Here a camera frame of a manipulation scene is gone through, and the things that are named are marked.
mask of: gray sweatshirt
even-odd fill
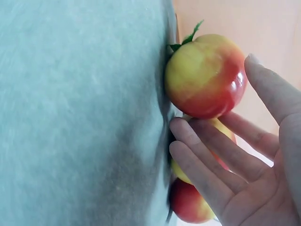
[[[0,0],[0,226],[174,224],[174,29],[171,0]]]

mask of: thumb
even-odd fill
[[[278,125],[286,116],[301,113],[301,92],[277,73],[261,65],[253,54],[246,58],[245,69],[251,86]]]

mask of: finger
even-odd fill
[[[214,158],[211,152],[201,142],[187,121],[175,118],[170,123],[170,128],[175,138],[187,145],[192,152],[235,194],[240,192],[246,182],[237,175],[225,170]]]
[[[245,69],[250,84],[278,125],[286,116],[301,112],[301,92],[275,72],[260,65],[254,55],[246,58]]]
[[[278,136],[268,133],[233,112],[223,115],[219,120],[235,134],[243,138],[252,148],[270,160],[279,150]]]
[[[181,141],[170,145],[170,153],[217,216],[220,216],[233,192]]]
[[[190,125],[203,143],[215,152],[229,168],[248,182],[256,181],[269,168],[260,159],[238,147],[208,121],[191,120]]]

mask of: red and yellow apple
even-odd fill
[[[183,118],[187,121],[191,119],[190,116],[184,115]],[[218,119],[209,119],[208,120],[214,127],[216,127],[220,132],[225,134],[227,137],[229,137],[234,143],[236,143],[235,135],[234,133],[228,129],[225,125],[223,125]],[[217,154],[215,154],[213,151],[211,151],[211,154],[215,157],[215,159],[218,161],[218,163],[224,167],[225,170],[229,170],[229,167],[218,157]],[[171,160],[171,168],[174,172],[174,174],[181,179],[182,181],[192,184],[189,178],[186,176],[186,174],[182,171],[180,166],[175,162],[175,160]]]
[[[217,118],[231,111],[245,92],[245,56],[234,42],[218,34],[192,41],[198,26],[182,45],[173,45],[166,65],[166,93],[185,114]]]
[[[215,217],[197,189],[180,179],[171,185],[169,200],[171,209],[184,222],[200,224]]]

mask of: peach wall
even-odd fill
[[[247,55],[301,87],[301,1],[174,0],[179,39],[204,19],[197,35],[218,33],[235,41]],[[270,132],[277,124],[249,86],[235,112]]]

